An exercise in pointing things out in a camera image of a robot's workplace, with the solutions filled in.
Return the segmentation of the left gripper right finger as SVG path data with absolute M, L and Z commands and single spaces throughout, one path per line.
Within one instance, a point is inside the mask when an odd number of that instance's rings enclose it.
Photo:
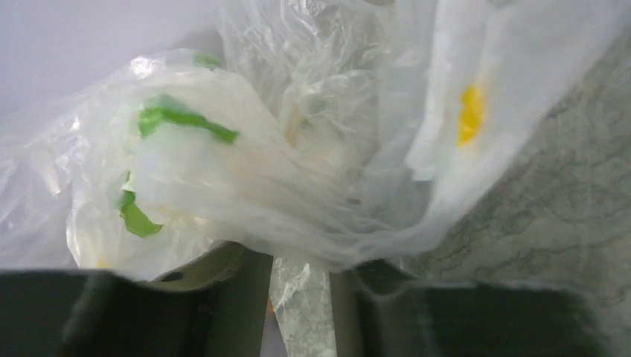
M 427 280 L 383 261 L 330 275 L 340 356 L 619 356 L 621 322 L 540 280 Z

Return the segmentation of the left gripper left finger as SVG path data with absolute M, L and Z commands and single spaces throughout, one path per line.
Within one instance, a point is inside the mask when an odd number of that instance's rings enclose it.
M 272 258 L 167 292 L 104 271 L 3 271 L 3 356 L 258 356 Z

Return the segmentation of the clear plastic bag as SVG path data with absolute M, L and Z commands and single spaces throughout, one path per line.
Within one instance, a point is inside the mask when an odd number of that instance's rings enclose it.
M 330 275 L 592 297 L 630 354 L 628 1 L 220 1 L 222 57 L 136 57 L 1 122 L 1 273 L 167 292 L 272 258 L 289 353 Z

